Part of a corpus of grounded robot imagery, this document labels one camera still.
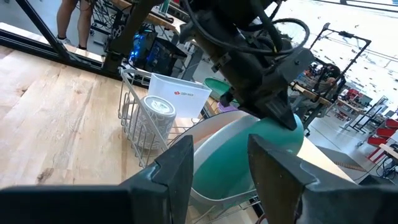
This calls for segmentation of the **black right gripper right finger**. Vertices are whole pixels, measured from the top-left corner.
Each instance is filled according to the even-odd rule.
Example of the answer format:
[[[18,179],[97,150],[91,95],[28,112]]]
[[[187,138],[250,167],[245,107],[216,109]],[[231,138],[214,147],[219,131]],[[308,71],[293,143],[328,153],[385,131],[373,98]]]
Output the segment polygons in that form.
[[[346,204],[354,183],[257,134],[249,136],[248,159],[269,223],[356,223]]]

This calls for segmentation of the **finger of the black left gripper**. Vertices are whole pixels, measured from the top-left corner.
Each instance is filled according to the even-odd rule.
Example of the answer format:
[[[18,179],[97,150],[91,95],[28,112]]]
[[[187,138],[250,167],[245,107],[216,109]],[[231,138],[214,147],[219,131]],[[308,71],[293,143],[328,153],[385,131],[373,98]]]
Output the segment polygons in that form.
[[[283,127],[289,130],[297,128],[295,116],[286,91],[280,91],[276,95],[270,96],[265,102],[265,107],[266,115],[283,125]]]
[[[248,114],[251,114],[255,117],[267,117],[267,106],[264,104],[254,105],[254,104],[245,104],[240,105],[239,110],[245,111]]]

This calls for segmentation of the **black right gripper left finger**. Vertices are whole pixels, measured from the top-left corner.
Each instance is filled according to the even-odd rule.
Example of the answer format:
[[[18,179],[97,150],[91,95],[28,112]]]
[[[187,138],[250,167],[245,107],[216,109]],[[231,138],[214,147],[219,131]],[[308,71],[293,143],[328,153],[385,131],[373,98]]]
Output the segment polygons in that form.
[[[123,223],[184,224],[193,182],[193,137],[184,136],[121,183],[129,207]]]

